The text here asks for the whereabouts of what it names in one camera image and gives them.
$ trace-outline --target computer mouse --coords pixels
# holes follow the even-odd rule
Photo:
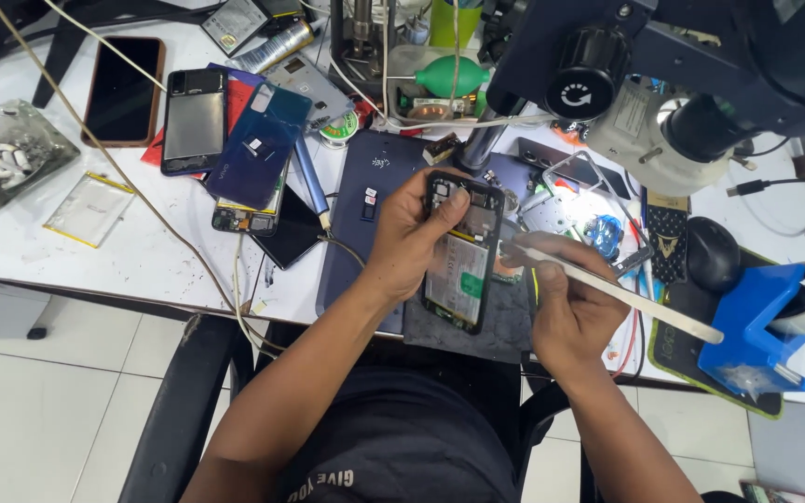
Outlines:
[[[688,220],[688,272],[710,292],[728,292],[741,278],[741,250],[729,231],[709,218]]]

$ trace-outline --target phone back cover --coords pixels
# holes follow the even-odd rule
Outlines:
[[[306,123],[312,100],[262,82],[238,118],[207,191],[264,208]]]

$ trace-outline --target hand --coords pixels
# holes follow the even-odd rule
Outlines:
[[[468,177],[452,168],[425,168],[381,204],[375,243],[360,278],[384,293],[389,303],[400,303],[418,291],[437,239],[468,211],[471,197],[460,188],[425,219],[428,174],[437,169]]]
[[[614,271],[591,246],[563,235],[517,234],[514,242],[556,255],[598,276],[615,281]],[[597,369],[601,354],[630,307],[591,286],[568,279],[561,266],[535,261],[513,246],[504,246],[506,267],[533,267],[541,305],[533,321],[533,352],[559,381]]]

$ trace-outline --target blue pen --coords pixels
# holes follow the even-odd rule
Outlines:
[[[312,157],[309,156],[309,149],[306,147],[306,140],[303,135],[297,137],[293,144],[293,149],[297,152],[297,160],[303,169],[303,178],[306,179],[306,186],[309,188],[309,197],[312,198],[314,210],[319,215],[319,222],[322,228],[331,236],[331,221],[328,220],[328,201],[325,199],[325,191],[319,183],[319,176],[316,175],[316,166],[312,164]]]

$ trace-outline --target battery sticker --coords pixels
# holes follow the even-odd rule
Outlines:
[[[477,323],[487,250],[452,234],[434,245],[425,297],[470,323]]]

